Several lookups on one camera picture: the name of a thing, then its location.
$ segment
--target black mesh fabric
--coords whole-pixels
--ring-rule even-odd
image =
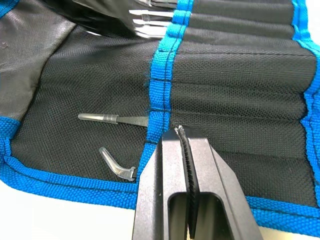
[[[30,168],[123,182],[99,154],[106,147],[124,168],[138,167],[146,128],[83,121],[79,113],[147,116],[150,62],[157,41],[111,38],[77,27],[47,61],[12,141]]]
[[[202,131],[246,196],[317,207],[303,92],[316,59],[290,0],[195,0],[173,66],[170,125]]]

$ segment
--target white surface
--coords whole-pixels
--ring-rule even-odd
[[[320,0],[306,3],[311,37],[320,45]],[[133,210],[29,194],[0,181],[0,240],[130,240],[134,215]],[[316,239],[291,233],[278,238],[277,231],[264,228],[262,233],[266,240]]]

